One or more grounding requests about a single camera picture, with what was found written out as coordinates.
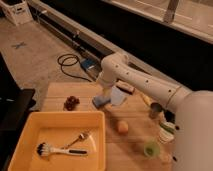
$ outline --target wall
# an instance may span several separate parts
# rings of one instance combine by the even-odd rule
[[[213,90],[213,46],[100,0],[43,0],[193,90]]]

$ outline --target black surface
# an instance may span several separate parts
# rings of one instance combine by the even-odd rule
[[[193,90],[213,90],[213,46],[100,0],[43,0]]]
[[[3,0],[3,1],[8,5],[15,5],[15,4],[22,3],[22,0]]]
[[[4,17],[4,13],[2,11],[2,8],[0,8],[0,17]]]
[[[34,93],[18,87],[0,53],[0,169],[13,154],[29,108],[35,104]]]

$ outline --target black cable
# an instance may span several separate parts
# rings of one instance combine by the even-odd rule
[[[75,61],[74,61],[73,63],[70,63],[70,64],[68,63],[68,64],[66,64],[65,62],[66,62],[67,60],[69,60],[69,59],[75,59]],[[61,71],[62,71],[65,75],[67,75],[67,76],[69,76],[69,77],[78,78],[78,79],[82,79],[82,80],[86,80],[86,81],[92,82],[91,80],[89,80],[89,79],[87,79],[87,78],[80,77],[80,76],[76,76],[76,75],[71,75],[71,74],[69,74],[69,73],[67,73],[67,72],[64,71],[63,67],[73,66],[73,65],[75,65],[75,64],[77,64],[77,63],[80,64],[80,60],[79,60],[79,57],[78,57],[77,55],[74,55],[74,54],[71,54],[71,53],[61,55],[61,56],[58,57],[57,62],[58,62],[58,64],[60,65]]]

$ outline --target dish brush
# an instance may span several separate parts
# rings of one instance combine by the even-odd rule
[[[52,147],[48,143],[41,143],[37,147],[37,153],[39,156],[45,157],[51,154],[66,154],[71,156],[87,156],[88,153],[86,150],[78,150],[78,149],[61,149]]]

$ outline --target brush handle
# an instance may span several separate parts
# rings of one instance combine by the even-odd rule
[[[86,150],[78,150],[78,149],[60,149],[51,147],[51,153],[60,153],[60,154],[68,154],[72,156],[86,156],[88,155]]]

